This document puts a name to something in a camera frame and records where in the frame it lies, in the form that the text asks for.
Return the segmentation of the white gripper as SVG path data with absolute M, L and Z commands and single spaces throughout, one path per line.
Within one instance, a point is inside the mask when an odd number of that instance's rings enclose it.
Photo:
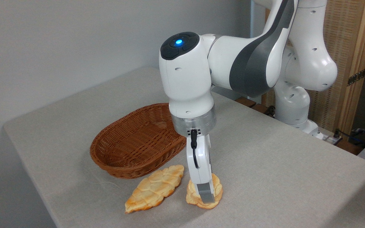
M 204 204 L 215 203 L 209 148 L 209 135 L 191 134 L 187 137 L 189 174 Z

